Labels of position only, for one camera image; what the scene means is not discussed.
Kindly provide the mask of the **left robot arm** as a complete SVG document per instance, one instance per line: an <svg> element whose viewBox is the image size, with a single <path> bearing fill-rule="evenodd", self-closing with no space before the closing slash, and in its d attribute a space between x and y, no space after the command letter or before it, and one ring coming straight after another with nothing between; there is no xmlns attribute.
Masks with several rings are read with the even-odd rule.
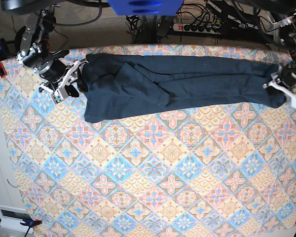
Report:
<svg viewBox="0 0 296 237"><path fill-rule="evenodd" d="M273 87L282 91L290 98L291 106L296 109L296 0L244 0L243 4L253 8L250 17L238 9L236 1L232 5L245 23L255 24L260 35L270 44L277 48L286 49L292 61L282 67L279 66L277 72L271 74L271 81L264 84L264 88ZM277 36L271 38L266 31L261 28L259 11L268 11L272 16L269 21L272 31L277 32Z"/></svg>

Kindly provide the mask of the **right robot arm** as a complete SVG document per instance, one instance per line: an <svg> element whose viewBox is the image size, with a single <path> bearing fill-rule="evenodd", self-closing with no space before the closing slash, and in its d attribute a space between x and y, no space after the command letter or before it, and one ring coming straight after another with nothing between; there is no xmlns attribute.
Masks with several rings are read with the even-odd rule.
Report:
<svg viewBox="0 0 296 237"><path fill-rule="evenodd" d="M56 26L56 4L55 0L1 1L4 12L29 15L25 27L16 36L17 61L44 79L39 91L48 92L54 104L88 91L80 70L87 60L75 60L71 66L66 66L61 59L68 55L68 50L49 51L49 34Z"/></svg>

